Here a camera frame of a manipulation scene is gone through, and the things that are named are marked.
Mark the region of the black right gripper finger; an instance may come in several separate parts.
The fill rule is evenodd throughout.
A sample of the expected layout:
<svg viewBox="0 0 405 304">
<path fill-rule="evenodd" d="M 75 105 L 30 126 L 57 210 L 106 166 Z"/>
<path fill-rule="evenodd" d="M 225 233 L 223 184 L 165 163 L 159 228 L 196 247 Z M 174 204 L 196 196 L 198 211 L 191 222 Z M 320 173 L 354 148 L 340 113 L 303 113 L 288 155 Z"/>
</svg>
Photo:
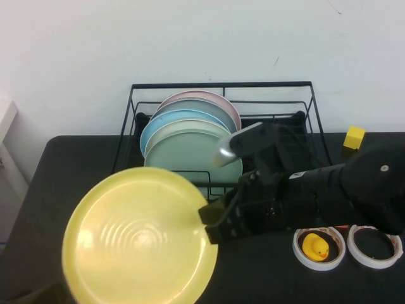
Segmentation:
<svg viewBox="0 0 405 304">
<path fill-rule="evenodd" d="M 217 223 L 226 219 L 242 221 L 240 202 L 243 188 L 236 187 L 230 192 L 208 203 L 198 210 L 202 223 Z"/>
<path fill-rule="evenodd" d="M 211 244 L 225 244 L 240 238 L 240 220 L 227 218 L 205 227 Z"/>
</svg>

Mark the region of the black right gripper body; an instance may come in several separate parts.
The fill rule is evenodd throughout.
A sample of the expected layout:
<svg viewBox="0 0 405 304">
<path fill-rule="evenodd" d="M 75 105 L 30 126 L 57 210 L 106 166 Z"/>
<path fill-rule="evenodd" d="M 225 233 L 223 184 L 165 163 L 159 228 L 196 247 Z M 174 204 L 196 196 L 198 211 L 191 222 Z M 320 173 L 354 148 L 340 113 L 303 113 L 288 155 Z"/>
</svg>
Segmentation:
<svg viewBox="0 0 405 304">
<path fill-rule="evenodd" d="M 239 178 L 235 204 L 238 238 L 287 230 L 280 198 L 283 178 L 284 174 L 273 174 L 266 180 L 258 171 Z"/>
</svg>

